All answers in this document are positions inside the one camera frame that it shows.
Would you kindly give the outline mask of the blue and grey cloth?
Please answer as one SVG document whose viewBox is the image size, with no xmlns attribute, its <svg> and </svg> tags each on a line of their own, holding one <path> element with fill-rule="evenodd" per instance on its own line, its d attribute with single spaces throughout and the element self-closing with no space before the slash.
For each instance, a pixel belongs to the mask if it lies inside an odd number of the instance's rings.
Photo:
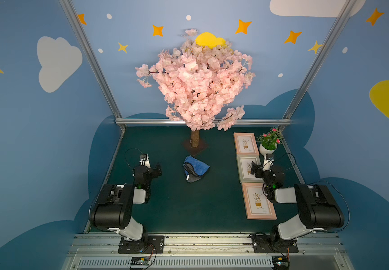
<svg viewBox="0 0 389 270">
<path fill-rule="evenodd" d="M 183 168 L 186 181 L 193 183 L 199 181 L 209 171 L 210 166 L 190 155 L 184 160 Z"/>
</svg>

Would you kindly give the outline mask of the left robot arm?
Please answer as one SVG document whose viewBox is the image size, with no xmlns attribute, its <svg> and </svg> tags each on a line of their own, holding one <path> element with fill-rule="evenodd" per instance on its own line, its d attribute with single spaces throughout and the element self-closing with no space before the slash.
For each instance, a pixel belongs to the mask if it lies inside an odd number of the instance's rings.
<svg viewBox="0 0 389 270">
<path fill-rule="evenodd" d="M 133 169 L 133 183 L 105 184 L 89 211 L 91 225 L 114 232 L 128 242 L 146 243 L 145 227 L 132 217 L 134 204 L 146 204 L 151 198 L 152 180 L 162 175 L 161 165 Z"/>
</svg>

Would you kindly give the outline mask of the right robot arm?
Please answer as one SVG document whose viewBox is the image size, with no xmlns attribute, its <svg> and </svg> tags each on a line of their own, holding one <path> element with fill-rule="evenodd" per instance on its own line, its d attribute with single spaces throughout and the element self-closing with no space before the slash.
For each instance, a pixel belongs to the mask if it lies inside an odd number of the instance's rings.
<svg viewBox="0 0 389 270">
<path fill-rule="evenodd" d="M 268 170 L 265 166 L 252 162 L 250 174 L 263 179 L 262 191 L 266 198 L 272 203 L 295 204 L 298 209 L 293 218 L 273 227 L 269 243 L 290 244 L 312 232 L 344 225 L 345 216 L 327 186 L 299 183 L 284 188 L 285 173 L 273 165 Z"/>
</svg>

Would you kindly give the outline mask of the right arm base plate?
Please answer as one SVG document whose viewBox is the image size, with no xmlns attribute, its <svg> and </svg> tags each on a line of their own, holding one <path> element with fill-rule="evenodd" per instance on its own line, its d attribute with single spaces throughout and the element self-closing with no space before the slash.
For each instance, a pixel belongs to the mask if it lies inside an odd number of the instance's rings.
<svg viewBox="0 0 389 270">
<path fill-rule="evenodd" d="M 250 234 L 252 246 L 255 253 L 298 253 L 296 241 L 283 240 L 279 236 L 266 234 Z"/>
</svg>

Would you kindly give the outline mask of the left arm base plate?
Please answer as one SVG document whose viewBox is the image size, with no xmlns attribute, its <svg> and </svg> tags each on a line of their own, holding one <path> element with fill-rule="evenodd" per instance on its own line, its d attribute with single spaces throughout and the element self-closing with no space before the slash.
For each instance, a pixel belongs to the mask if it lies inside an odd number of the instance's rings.
<svg viewBox="0 0 389 270">
<path fill-rule="evenodd" d="M 129 241 L 122 238 L 119 243 L 119 254 L 151 253 L 162 254 L 164 252 L 165 236 L 147 236 L 138 241 Z"/>
</svg>

